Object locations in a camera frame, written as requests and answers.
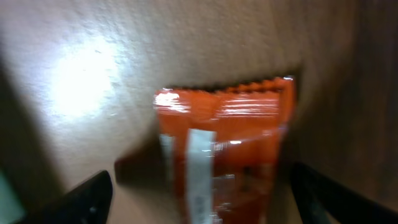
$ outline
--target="wooden surface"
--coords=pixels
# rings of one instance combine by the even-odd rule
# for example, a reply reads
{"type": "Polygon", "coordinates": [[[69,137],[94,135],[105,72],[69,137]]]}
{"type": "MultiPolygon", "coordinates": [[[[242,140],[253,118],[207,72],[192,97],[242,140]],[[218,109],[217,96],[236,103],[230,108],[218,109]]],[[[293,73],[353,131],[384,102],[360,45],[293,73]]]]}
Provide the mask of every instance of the wooden surface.
{"type": "Polygon", "coordinates": [[[285,178],[295,160],[398,210],[396,8],[370,0],[2,0],[0,162],[29,210],[106,169],[116,186],[109,223],[175,223],[172,198],[153,180],[160,172],[137,168],[122,187],[113,167],[125,154],[159,154],[154,91],[301,68],[269,223],[299,220],[285,178]]]}

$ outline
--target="plastic wrapper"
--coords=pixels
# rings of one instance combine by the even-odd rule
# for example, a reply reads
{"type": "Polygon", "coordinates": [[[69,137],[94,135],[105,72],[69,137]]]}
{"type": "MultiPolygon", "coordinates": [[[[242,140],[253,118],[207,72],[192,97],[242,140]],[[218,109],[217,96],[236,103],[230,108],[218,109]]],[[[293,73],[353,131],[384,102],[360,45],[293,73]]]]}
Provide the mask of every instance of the plastic wrapper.
{"type": "Polygon", "coordinates": [[[294,98],[290,77],[214,93],[156,93],[167,176],[183,223],[265,223],[294,98]]]}

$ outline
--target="white label strip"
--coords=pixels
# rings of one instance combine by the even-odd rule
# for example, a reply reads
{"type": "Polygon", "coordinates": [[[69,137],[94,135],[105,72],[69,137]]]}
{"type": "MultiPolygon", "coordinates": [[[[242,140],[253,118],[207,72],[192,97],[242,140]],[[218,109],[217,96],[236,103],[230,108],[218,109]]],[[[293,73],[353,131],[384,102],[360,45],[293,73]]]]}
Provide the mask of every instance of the white label strip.
{"type": "Polygon", "coordinates": [[[166,175],[169,181],[174,180],[174,166],[173,166],[173,143],[174,137],[166,134],[160,135],[160,145],[162,146],[163,155],[166,163],[166,175]]]}
{"type": "Polygon", "coordinates": [[[188,211],[191,224],[212,224],[214,131],[189,129],[187,151],[188,211]]]}

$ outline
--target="black object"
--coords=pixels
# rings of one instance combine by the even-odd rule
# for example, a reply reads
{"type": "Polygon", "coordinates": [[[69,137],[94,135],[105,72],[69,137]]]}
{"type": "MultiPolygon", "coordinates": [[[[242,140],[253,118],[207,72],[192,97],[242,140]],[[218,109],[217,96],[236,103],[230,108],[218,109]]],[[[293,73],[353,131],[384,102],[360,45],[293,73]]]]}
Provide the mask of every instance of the black object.
{"type": "Polygon", "coordinates": [[[340,223],[398,223],[398,214],[304,164],[293,166],[290,181],[304,224],[330,223],[325,210],[340,223]]]}
{"type": "Polygon", "coordinates": [[[17,224],[105,224],[113,187],[108,171],[101,171],[43,210],[17,224]]]}

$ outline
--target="snack package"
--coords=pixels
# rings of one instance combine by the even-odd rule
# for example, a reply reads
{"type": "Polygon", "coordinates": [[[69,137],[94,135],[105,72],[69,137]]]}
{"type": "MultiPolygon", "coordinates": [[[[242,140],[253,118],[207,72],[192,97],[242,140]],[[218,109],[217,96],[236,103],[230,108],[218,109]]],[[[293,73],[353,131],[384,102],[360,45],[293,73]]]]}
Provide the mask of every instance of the snack package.
{"type": "Polygon", "coordinates": [[[160,141],[183,223],[265,223],[294,98],[290,77],[215,93],[156,93],[160,141]]]}

